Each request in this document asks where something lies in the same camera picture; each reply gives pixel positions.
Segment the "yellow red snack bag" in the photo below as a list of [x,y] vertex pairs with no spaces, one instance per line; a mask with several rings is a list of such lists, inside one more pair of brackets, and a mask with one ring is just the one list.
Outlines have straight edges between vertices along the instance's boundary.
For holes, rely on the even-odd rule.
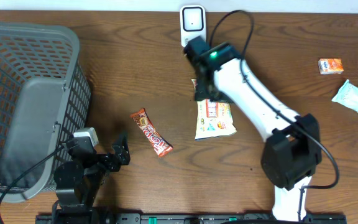
[[229,103],[206,99],[197,101],[197,107],[196,140],[230,136],[237,132]]

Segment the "red brown candy bar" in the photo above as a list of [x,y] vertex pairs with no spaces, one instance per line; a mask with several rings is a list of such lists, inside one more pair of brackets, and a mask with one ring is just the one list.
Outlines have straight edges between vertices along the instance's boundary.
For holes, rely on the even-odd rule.
[[144,133],[145,137],[148,139],[149,143],[152,145],[154,151],[159,157],[163,157],[173,150],[172,145],[164,140],[164,138],[157,132],[144,108],[131,114],[131,118]]

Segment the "orange white small box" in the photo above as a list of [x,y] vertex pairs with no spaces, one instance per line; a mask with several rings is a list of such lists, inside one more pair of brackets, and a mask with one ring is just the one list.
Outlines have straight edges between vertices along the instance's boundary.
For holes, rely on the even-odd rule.
[[339,58],[321,58],[318,60],[318,67],[322,75],[341,74],[344,71]]

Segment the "light blue wet wipes pack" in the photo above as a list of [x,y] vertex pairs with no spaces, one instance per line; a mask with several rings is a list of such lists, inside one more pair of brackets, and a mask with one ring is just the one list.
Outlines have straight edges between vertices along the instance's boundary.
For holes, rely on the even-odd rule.
[[350,80],[347,79],[331,101],[339,103],[358,113],[358,87],[351,84]]

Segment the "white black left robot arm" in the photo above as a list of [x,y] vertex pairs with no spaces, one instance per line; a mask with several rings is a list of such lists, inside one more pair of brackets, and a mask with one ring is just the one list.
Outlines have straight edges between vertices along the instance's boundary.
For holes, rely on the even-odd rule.
[[103,180],[130,163],[127,134],[111,145],[112,153],[98,154],[99,140],[94,128],[75,131],[65,144],[71,161],[60,165],[53,177],[58,202],[52,208],[52,223],[115,223],[106,208],[94,207]]

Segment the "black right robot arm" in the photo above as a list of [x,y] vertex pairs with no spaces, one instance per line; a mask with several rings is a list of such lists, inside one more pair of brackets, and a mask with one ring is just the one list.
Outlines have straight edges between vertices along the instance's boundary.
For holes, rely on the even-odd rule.
[[306,218],[306,186],[321,162],[319,124],[278,100],[229,43],[210,47],[204,38],[187,42],[184,54],[196,72],[195,100],[234,103],[258,130],[265,146],[261,166],[275,186],[277,220]]

